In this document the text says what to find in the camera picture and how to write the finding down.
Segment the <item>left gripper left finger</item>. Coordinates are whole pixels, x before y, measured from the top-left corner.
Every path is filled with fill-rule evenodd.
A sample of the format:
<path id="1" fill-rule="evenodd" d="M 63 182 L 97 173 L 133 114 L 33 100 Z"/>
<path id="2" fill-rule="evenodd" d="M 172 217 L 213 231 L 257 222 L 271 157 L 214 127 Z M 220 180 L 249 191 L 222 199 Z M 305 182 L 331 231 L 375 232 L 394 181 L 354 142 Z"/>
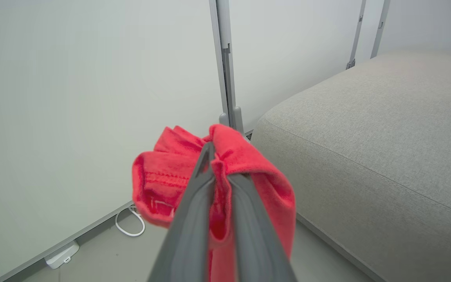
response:
<path id="1" fill-rule="evenodd" d="M 209 213 L 215 194 L 211 161 L 215 149 L 204 145 L 158 253 L 149 282 L 207 282 Z"/>

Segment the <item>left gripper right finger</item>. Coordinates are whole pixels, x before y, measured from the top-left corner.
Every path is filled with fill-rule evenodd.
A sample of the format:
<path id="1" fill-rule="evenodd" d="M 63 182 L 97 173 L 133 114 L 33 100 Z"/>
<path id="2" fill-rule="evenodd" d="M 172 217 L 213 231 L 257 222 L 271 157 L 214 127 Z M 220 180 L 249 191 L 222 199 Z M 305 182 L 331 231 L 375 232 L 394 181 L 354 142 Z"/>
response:
<path id="1" fill-rule="evenodd" d="M 293 268 L 251 178 L 234 174 L 227 179 L 232 187 L 238 280 L 296 282 Z"/>

